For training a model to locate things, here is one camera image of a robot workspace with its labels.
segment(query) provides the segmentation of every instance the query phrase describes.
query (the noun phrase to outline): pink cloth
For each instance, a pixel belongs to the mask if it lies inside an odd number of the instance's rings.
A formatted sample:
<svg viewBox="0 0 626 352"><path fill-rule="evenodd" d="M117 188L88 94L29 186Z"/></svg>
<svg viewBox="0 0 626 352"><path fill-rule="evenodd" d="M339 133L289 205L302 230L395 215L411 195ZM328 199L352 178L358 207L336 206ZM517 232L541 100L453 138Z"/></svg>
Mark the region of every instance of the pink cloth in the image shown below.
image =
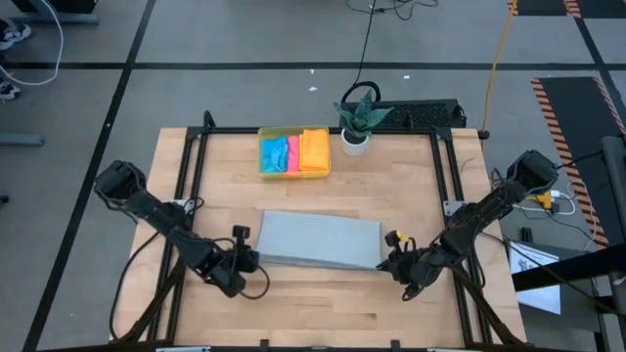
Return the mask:
<svg viewBox="0 0 626 352"><path fill-rule="evenodd" d="M298 172L298 158L300 155L300 136L288 136L287 137L288 156L287 156L287 171Z"/></svg>

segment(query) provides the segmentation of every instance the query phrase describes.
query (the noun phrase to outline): orange towel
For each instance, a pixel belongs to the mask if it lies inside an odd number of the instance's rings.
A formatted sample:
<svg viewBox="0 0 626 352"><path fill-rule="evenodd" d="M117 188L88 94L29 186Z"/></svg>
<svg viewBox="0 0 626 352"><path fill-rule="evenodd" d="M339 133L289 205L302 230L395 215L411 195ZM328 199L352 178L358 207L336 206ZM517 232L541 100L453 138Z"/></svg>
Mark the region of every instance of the orange towel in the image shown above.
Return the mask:
<svg viewBox="0 0 626 352"><path fill-rule="evenodd" d="M305 129L300 135L300 171L324 171L329 169L329 133L326 130Z"/></svg>

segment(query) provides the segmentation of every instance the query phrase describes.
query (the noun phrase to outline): yellow tray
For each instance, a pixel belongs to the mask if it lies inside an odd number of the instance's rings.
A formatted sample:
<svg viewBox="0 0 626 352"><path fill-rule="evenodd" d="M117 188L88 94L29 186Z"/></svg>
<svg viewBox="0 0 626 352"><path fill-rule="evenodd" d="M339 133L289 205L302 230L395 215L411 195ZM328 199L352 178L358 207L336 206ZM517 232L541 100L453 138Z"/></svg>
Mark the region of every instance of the yellow tray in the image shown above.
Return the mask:
<svg viewBox="0 0 626 352"><path fill-rule="evenodd" d="M298 172L261 172L261 140L276 138L282 135L297 136L305 129L324 129L329 133L328 126L291 126L291 127L262 127L258 129L258 172L262 178L267 180L276 179L303 179L322 178L331 173L331 156L329 155L329 169L327 171L298 171ZM331 150L331 138L329 135L329 152Z"/></svg>

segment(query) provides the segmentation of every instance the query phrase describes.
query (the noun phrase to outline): wooden table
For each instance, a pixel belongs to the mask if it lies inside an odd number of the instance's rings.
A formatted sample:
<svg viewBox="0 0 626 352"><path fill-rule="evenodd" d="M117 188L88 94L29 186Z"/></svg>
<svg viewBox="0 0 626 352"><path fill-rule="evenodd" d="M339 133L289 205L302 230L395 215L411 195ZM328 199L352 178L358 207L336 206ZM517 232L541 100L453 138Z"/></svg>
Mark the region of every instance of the wooden table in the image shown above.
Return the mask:
<svg viewBox="0 0 626 352"><path fill-rule="evenodd" d="M169 128L160 132L148 189L163 200L174 194L185 133L185 129ZM453 136L465 198L479 200L490 187L476 131L453 130ZM266 209L376 219L382 222L383 234L401 230L414 237L418 246L427 245L441 231L428 136L375 135L361 157L344 155L338 135L331 137L331 143L333 169L328 178L264 182L258 175L256 135L210 135L200 192L205 205L197 213L194 231L203 237L229 237L233 225L246 225L251 228L250 245L255 246ZM447 190L453 199L445 146L440 146ZM140 223L133 251L153 232ZM500 236L499 225L492 224L486 232ZM118 333L130 328L154 295L163 242L159 237L128 271L115 316ZM503 246L479 237L476 248L487 281L485 297L511 331L525 340ZM383 272L266 269L272 284L258 301L227 298L188 272L176 344L258 346L260 339L267 338L272 346L388 347L391 339L399 339L403 347L464 346L448 270L417 298L403 302L403 287ZM248 293L263 289L262 274L246 278ZM479 340L473 302L468 301L474 340ZM169 307L169 302L163 307L161 336Z"/></svg>

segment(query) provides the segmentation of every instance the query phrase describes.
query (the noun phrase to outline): shoe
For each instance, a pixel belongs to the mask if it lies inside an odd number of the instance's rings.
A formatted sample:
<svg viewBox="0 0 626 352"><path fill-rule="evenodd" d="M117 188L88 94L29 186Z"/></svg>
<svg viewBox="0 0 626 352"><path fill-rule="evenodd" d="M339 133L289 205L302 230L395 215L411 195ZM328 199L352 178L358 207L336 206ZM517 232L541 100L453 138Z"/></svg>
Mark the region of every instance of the shoe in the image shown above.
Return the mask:
<svg viewBox="0 0 626 352"><path fill-rule="evenodd" d="M7 81L0 81L0 100L14 100L20 95L21 91L20 88Z"/></svg>
<svg viewBox="0 0 626 352"><path fill-rule="evenodd" d="M7 26L4 33L0 34L0 51L11 48L14 43L25 40L30 34L32 34L32 29L26 24Z"/></svg>

